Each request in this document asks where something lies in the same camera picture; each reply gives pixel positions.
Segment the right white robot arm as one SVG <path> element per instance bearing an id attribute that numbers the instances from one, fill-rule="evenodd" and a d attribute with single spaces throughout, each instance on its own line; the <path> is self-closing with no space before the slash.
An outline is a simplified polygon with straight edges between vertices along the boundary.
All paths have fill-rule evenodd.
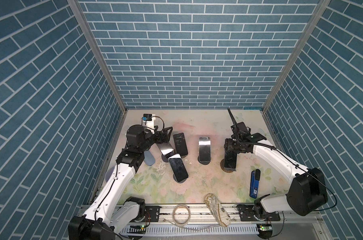
<path id="1" fill-rule="evenodd" d="M 265 195 L 254 201 L 253 213 L 264 220 L 275 212 L 295 212 L 306 216 L 328 202 L 324 174 L 310 169 L 273 146 L 259 133 L 245 140 L 225 139 L 225 160 L 237 159 L 237 154 L 251 153 L 269 163 L 290 184 L 286 194 Z"/>

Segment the wood-base grey phone stand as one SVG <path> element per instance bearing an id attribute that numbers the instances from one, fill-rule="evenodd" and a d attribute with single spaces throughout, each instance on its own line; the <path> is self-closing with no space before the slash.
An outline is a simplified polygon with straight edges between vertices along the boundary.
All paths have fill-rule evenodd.
<path id="1" fill-rule="evenodd" d="M 225 173 L 232 173 L 232 172 L 234 172 L 234 170 L 232 170 L 232 169 L 225 168 L 224 167 L 224 163 L 225 163 L 225 160 L 222 159 L 221 162 L 220 162 L 220 167 L 221 167 L 222 171 L 224 171 Z"/>

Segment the black phone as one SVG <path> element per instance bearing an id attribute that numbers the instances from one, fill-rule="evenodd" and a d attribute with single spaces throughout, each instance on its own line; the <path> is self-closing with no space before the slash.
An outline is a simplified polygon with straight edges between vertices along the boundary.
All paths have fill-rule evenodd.
<path id="1" fill-rule="evenodd" d="M 175 144 L 175 150 L 180 156 L 188 155 L 188 148 L 184 133 L 178 133 L 173 135 L 173 140 Z"/>
<path id="2" fill-rule="evenodd" d="M 225 151 L 224 167 L 227 169 L 236 170 L 237 166 L 237 153 L 234 151 Z"/>

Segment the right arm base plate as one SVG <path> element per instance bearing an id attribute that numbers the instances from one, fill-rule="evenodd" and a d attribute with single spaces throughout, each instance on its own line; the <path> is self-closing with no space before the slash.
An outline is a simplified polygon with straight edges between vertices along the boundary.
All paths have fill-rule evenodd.
<path id="1" fill-rule="evenodd" d="M 241 222 L 278 222 L 281 220 L 278 212 L 267 213 L 260 206 L 238 204 L 236 209 L 239 212 Z"/>

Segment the purple-edged phone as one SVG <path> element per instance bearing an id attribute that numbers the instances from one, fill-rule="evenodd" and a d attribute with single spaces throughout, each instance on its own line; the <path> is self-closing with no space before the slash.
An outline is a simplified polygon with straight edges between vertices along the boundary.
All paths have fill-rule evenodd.
<path id="1" fill-rule="evenodd" d="M 183 183 L 189 177 L 189 175 L 181 156 L 179 154 L 173 155 L 168 158 L 168 162 L 172 168 L 175 181 L 178 183 Z"/>

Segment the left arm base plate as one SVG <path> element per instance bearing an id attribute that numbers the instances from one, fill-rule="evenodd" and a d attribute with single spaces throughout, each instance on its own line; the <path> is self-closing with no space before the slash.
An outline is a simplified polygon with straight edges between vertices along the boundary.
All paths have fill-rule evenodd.
<path id="1" fill-rule="evenodd" d="M 160 209 L 160 206 L 146 206 L 144 216 L 139 219 L 139 222 L 146 223 L 147 225 L 152 222 L 157 223 L 159 221 Z"/>

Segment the teal-edged phone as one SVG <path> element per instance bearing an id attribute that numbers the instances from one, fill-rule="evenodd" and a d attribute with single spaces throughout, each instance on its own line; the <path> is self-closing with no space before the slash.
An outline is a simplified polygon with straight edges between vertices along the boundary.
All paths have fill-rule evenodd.
<path id="1" fill-rule="evenodd" d="M 211 157 L 211 139 L 210 137 L 199 137 L 199 156 Z"/>

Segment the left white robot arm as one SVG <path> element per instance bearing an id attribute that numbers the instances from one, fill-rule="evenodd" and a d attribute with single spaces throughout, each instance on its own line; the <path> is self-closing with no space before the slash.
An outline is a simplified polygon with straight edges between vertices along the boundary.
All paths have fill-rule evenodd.
<path id="1" fill-rule="evenodd" d="M 71 240 L 114 240 L 132 220 L 145 214 L 144 199 L 130 197 L 116 211 L 124 189 L 137 173 L 144 160 L 144 152 L 153 144 L 170 140 L 173 128 L 150 128 L 133 125 L 126 132 L 126 145 L 116 159 L 113 173 L 98 197 L 81 217 L 74 216 L 68 225 Z"/>

